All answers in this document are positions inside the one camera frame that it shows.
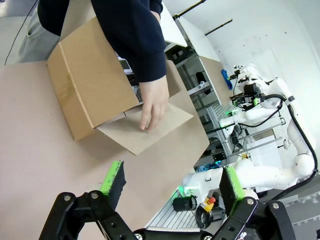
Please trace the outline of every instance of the black pole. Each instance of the black pole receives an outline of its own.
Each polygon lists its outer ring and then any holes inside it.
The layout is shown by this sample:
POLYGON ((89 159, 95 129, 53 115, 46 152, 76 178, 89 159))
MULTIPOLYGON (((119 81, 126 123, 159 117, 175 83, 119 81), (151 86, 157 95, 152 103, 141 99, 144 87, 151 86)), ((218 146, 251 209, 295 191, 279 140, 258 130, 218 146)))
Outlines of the black pole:
POLYGON ((200 4, 203 4, 205 1, 207 1, 207 0, 201 0, 200 2, 198 2, 198 3, 196 3, 195 5, 189 7, 188 9, 186 9, 185 11, 183 11, 182 13, 174 15, 174 16, 172 17, 173 20, 176 20, 176 19, 180 18, 182 15, 184 15, 184 14, 186 14, 187 12, 191 11, 191 10, 194 9, 196 6, 199 6, 200 4))
POLYGON ((220 25, 220 26, 218 26, 218 27, 216 27, 215 29, 213 29, 213 30, 211 30, 211 31, 208 31, 206 34, 204 34, 204 35, 209 35, 210 33, 212 33, 212 32, 214 32, 215 30, 218 30, 219 28, 222 28, 224 25, 227 25, 227 24, 229 24, 229 23, 231 23, 233 20, 231 19, 231 20, 229 20, 229 21, 227 21, 227 22, 225 22, 224 24, 222 24, 222 25, 220 25))

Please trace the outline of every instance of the cardboard box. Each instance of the cardboard box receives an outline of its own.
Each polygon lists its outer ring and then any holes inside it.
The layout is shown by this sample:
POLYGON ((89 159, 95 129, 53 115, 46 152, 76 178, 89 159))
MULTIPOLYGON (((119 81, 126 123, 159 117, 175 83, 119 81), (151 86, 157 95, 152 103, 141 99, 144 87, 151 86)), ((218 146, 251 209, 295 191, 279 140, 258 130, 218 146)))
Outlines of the cardboard box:
MULTIPOLYGON (((156 129, 139 129, 141 106, 96 17, 58 43, 47 67, 76 141, 98 129, 137 155, 193 117, 169 105, 156 129)), ((181 89, 169 77, 168 87, 170 96, 181 89)))

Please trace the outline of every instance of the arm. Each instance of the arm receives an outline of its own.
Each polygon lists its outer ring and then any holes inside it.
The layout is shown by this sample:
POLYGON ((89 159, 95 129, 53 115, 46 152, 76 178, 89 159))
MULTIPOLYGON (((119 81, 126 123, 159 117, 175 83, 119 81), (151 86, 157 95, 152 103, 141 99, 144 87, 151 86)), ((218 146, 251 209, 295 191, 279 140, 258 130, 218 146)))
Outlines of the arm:
POLYGON ((128 60, 140 82, 144 102, 140 128, 146 128, 151 116, 147 127, 150 131, 164 116, 169 98, 166 44, 157 20, 162 10, 161 0, 151 0, 149 4, 148 0, 91 2, 105 37, 113 49, 128 60))

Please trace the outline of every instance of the screw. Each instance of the screw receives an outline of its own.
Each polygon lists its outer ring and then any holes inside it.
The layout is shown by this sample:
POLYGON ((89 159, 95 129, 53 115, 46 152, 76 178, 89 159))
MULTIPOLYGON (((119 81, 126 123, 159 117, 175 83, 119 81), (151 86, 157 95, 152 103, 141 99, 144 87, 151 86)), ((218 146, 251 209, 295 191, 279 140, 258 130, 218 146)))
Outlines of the screw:
POLYGON ((98 194, 96 194, 95 192, 93 192, 93 193, 91 193, 91 197, 92 197, 93 199, 96 199, 96 198, 98 197, 98 194))
POLYGON ((272 207, 273 207, 274 209, 278 209, 278 208, 279 208, 279 204, 278 204, 278 203, 273 203, 273 204, 272 204, 272 207))
POLYGON ((71 199, 71 197, 70 197, 69 195, 65 195, 65 196, 64 196, 64 200, 65 200, 65 201, 69 201, 70 199, 71 199))
POLYGON ((142 237, 142 235, 139 234, 139 233, 136 233, 136 234, 135 234, 135 237, 136 237, 136 239, 138 239, 138 240, 143 240, 143 239, 144 239, 144 238, 142 237))
POLYGON ((254 201, 253 201, 251 198, 249 198, 246 202, 247 202, 249 205, 254 204, 254 201))

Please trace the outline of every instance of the blue object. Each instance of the blue object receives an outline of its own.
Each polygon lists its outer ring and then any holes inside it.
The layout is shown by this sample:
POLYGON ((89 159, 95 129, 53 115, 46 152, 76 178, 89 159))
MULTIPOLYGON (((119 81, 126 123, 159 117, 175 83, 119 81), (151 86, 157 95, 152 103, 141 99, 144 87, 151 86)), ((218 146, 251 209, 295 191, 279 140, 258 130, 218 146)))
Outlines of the blue object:
POLYGON ((223 78, 224 78, 224 81, 225 81, 226 85, 228 86, 228 88, 229 88, 230 90, 232 90, 233 84, 232 84, 232 82, 230 81, 230 78, 228 77, 227 71, 224 70, 224 69, 222 69, 222 70, 221 70, 221 74, 222 74, 222 76, 223 76, 223 78))

